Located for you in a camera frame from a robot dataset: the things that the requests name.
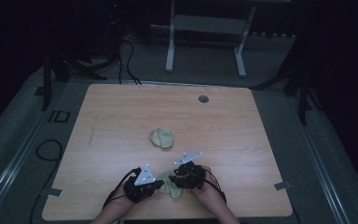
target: wooden surface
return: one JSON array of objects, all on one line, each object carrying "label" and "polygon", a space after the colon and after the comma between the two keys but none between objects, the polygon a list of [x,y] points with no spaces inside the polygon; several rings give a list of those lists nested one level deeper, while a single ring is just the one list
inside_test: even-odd
[{"label": "wooden surface", "polygon": [[[209,97],[208,103],[199,101]],[[171,129],[173,146],[155,147],[156,128]],[[154,176],[173,170],[184,152],[202,151],[237,217],[290,216],[292,208],[251,91],[240,88],[89,87],[43,211],[46,220],[94,219],[109,193],[131,169],[147,163]],[[156,192],[124,219],[211,217],[188,192]]]}]

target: white stand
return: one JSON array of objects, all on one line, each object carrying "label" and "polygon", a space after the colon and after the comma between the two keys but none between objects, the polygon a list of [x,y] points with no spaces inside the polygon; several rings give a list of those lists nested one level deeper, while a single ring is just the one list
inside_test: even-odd
[{"label": "white stand", "polygon": [[240,44],[234,49],[235,59],[237,61],[238,73],[240,77],[245,77],[245,66],[243,65],[242,51],[245,40],[249,34],[249,28],[255,14],[255,7],[251,8],[247,20],[222,19],[213,17],[198,17],[175,14],[175,0],[171,2],[171,29],[170,29],[170,45],[168,46],[167,64],[165,70],[173,71],[173,58],[175,53],[174,31],[188,30],[210,33],[222,33],[241,35]]}]

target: white bracket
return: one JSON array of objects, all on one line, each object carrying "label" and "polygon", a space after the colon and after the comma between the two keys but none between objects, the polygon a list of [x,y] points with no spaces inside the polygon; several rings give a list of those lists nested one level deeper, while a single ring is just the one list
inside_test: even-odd
[{"label": "white bracket", "polygon": [[202,156],[202,152],[184,152],[183,153],[183,157],[179,160],[175,162],[175,165],[182,165],[185,163],[188,163],[190,161],[193,161],[194,159],[196,159],[197,157]]},{"label": "white bracket", "polygon": [[149,168],[149,164],[145,166],[145,168],[142,170],[142,172],[138,175],[138,178],[136,178],[134,185],[140,186],[145,184],[151,184],[156,181],[156,178],[152,174],[152,170]]}]

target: hand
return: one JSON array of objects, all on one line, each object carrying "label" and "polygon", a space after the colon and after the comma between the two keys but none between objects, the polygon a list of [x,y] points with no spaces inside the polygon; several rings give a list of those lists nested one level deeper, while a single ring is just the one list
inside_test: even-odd
[{"label": "hand", "polygon": [[[212,178],[211,168],[202,166],[205,169],[205,179],[217,186],[217,182]],[[190,190],[200,203],[212,213],[221,224],[240,223],[231,210],[226,205],[220,193],[209,183],[204,182],[201,189],[193,188]]]},{"label": "hand", "polygon": [[[113,198],[120,197],[125,195],[123,189],[124,185],[121,185],[117,189],[117,192],[114,194]],[[111,224],[112,222],[124,217],[130,210],[133,208],[135,203],[133,203],[127,196],[114,199],[103,211],[91,222],[92,224]]]}]

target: cable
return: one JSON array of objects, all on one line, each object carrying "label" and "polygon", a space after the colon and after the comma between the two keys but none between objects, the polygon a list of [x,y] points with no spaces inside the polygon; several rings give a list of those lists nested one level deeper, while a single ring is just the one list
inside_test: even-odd
[{"label": "cable", "polygon": [[106,198],[106,201],[103,204],[103,209],[113,200],[124,197],[126,195],[122,195],[122,196],[118,196],[116,198],[112,198],[113,195],[115,195],[116,191],[118,190],[118,188],[120,188],[120,186],[124,183],[124,181],[127,179],[127,177],[129,177],[132,173],[136,173],[136,171],[139,171],[140,168],[136,168],[136,169],[132,169],[131,171],[129,171],[126,175],[124,175],[124,177],[120,180],[120,183],[118,183],[118,185],[116,186],[116,188],[110,192],[109,196]]},{"label": "cable", "polygon": [[[53,143],[56,143],[59,147],[59,150],[60,150],[60,153],[59,153],[59,157],[58,158],[46,158],[46,157],[43,157],[41,154],[40,154],[40,148],[45,145],[46,143],[49,143],[49,142],[53,142]],[[34,200],[34,204],[33,204],[33,207],[31,209],[31,212],[30,212],[30,215],[29,215],[29,223],[32,224],[34,222],[34,210],[36,208],[36,205],[37,203],[39,202],[39,199],[40,199],[40,196],[42,194],[42,190],[45,189],[47,186],[48,186],[48,182],[50,181],[50,179],[52,178],[52,176],[54,175],[54,173],[57,171],[58,169],[58,166],[60,164],[60,161],[62,159],[62,156],[63,156],[63,148],[62,148],[62,144],[55,140],[55,139],[48,139],[44,142],[42,142],[41,144],[39,144],[39,146],[37,146],[36,148],[36,156],[42,160],[42,161],[55,161],[56,164],[54,165],[54,169],[50,172],[50,174],[48,175],[48,178],[46,179],[45,181],[45,184],[43,185],[42,189],[39,191],[36,199]]]},{"label": "cable", "polygon": [[120,65],[119,65],[120,68],[119,68],[119,70],[118,70],[118,83],[121,84],[121,72],[122,72],[122,70],[123,70],[123,67],[125,67],[127,73],[130,75],[130,77],[132,78],[132,80],[133,80],[133,82],[135,83],[135,85],[138,85],[138,84],[139,84],[139,85],[142,85],[141,80],[139,80],[138,77],[134,76],[134,75],[132,74],[131,70],[130,70],[130,60],[131,60],[131,57],[132,57],[132,54],[133,54],[133,44],[130,43],[130,42],[128,42],[128,41],[126,41],[126,40],[123,40],[123,43],[126,43],[126,44],[130,45],[130,47],[131,47],[131,53],[130,53],[129,59],[127,60],[126,65],[123,64],[123,60],[122,60],[122,58],[121,58],[121,54],[120,54],[120,53],[118,54],[118,62],[120,63]]},{"label": "cable", "polygon": [[297,211],[296,211],[295,207],[293,206],[293,204],[292,204],[292,203],[290,203],[290,205],[292,205],[292,208],[293,208],[293,213],[295,214],[295,217],[296,217],[296,219],[297,219],[297,223],[298,223],[298,224],[301,224],[300,217],[298,216],[298,213],[297,213]]},{"label": "cable", "polygon": [[227,203],[227,198],[226,198],[225,192],[223,192],[223,191],[220,189],[219,182],[218,182],[217,179],[214,177],[214,175],[213,175],[210,171],[208,171],[208,170],[205,170],[205,169],[203,169],[203,168],[202,168],[202,170],[207,171],[208,173],[211,174],[211,176],[213,177],[213,179],[216,181],[216,184],[217,184],[218,187],[217,187],[214,183],[212,183],[211,181],[205,179],[204,177],[201,177],[201,176],[196,175],[196,174],[194,174],[194,173],[192,173],[192,172],[189,172],[189,171],[186,171],[186,173],[188,173],[188,174],[190,174],[190,175],[193,175],[193,176],[195,176],[196,178],[198,178],[198,179],[200,179],[200,180],[202,180],[202,181],[208,183],[209,185],[211,185],[215,190],[217,190],[217,192],[219,192],[219,194],[222,196],[222,198],[223,198],[223,200],[225,201],[225,203]]},{"label": "cable", "polygon": [[131,57],[132,57],[132,54],[133,54],[133,44],[130,43],[129,41],[127,41],[127,40],[124,40],[124,39],[123,39],[123,43],[128,44],[128,45],[130,45],[130,47],[131,47],[131,53],[130,53],[129,59],[127,60],[127,64],[126,64],[126,66],[127,66],[127,72],[129,73],[129,75],[131,76],[132,80],[135,82],[136,85],[138,85],[138,84],[139,84],[139,85],[142,85],[142,83],[141,83],[141,81],[139,80],[139,78],[136,77],[136,76],[134,76],[134,75],[132,74],[131,70],[130,70],[130,60],[131,60]]}]

